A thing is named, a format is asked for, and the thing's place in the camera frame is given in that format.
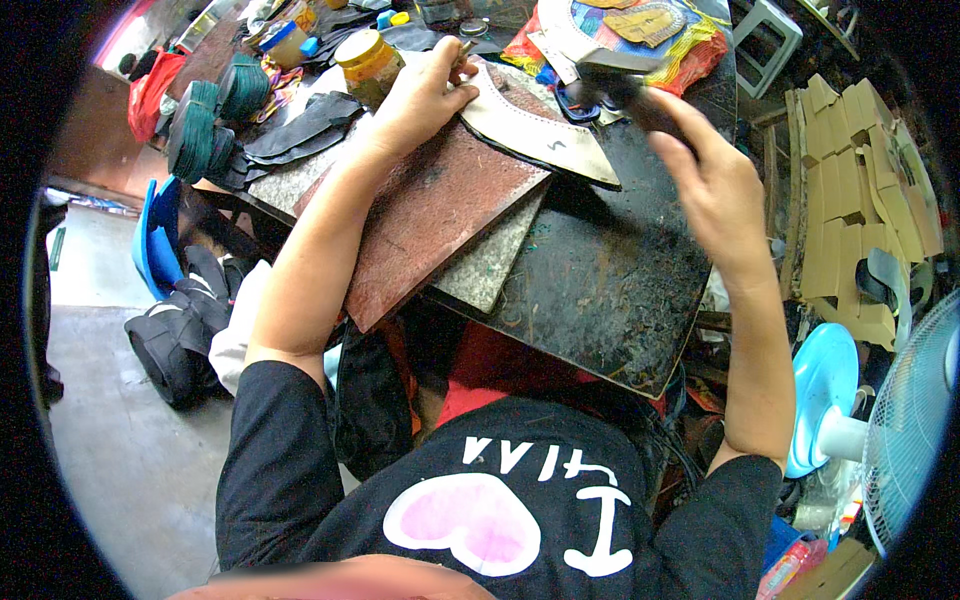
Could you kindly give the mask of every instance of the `hand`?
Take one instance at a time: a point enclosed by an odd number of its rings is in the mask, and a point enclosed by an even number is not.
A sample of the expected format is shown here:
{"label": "hand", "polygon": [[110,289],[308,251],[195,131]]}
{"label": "hand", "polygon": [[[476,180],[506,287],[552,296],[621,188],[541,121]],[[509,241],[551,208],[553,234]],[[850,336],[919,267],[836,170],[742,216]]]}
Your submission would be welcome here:
{"label": "hand", "polygon": [[751,287],[772,271],[763,226],[763,185],[753,163],[731,146],[696,108],[649,87],[700,156],[675,137],[651,132],[650,145],[677,183],[680,202],[697,242],[720,270],[724,283]]}
{"label": "hand", "polygon": [[473,85],[457,85],[461,73],[476,75],[470,62],[453,66],[460,58],[460,40],[446,36],[422,59],[400,70],[387,99],[377,110],[370,143],[400,159],[433,137],[453,114],[480,93]]}

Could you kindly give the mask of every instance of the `stack of cardboard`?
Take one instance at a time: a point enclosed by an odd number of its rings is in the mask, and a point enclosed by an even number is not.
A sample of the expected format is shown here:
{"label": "stack of cardboard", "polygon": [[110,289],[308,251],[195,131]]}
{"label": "stack of cardboard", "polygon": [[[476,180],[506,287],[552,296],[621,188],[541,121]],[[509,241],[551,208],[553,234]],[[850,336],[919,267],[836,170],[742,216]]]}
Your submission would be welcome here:
{"label": "stack of cardboard", "polygon": [[869,80],[836,93],[819,75],[799,90],[806,124],[807,223],[801,294],[853,337],[893,349],[894,316],[864,301],[856,264],[872,248],[910,264],[943,251],[932,188],[905,126]]}

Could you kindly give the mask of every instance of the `red plastic bag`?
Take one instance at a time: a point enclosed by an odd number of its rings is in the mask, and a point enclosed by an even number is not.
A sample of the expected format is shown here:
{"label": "red plastic bag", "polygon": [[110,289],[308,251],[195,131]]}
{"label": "red plastic bag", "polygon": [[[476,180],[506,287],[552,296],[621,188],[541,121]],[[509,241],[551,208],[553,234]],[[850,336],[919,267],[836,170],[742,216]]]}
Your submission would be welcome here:
{"label": "red plastic bag", "polygon": [[160,119],[160,98],[185,62],[183,55],[161,52],[150,74],[130,86],[127,122],[136,141],[146,142],[154,136],[156,122]]}

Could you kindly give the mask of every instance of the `yellow jar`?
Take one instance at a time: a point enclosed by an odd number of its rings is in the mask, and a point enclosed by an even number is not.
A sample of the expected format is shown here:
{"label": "yellow jar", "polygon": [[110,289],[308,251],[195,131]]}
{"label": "yellow jar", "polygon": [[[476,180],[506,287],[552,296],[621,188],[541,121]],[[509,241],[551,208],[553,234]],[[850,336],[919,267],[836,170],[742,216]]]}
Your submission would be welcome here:
{"label": "yellow jar", "polygon": [[404,66],[400,54],[374,29],[350,35],[337,47],[333,59],[344,69],[347,91],[374,110],[383,104]]}

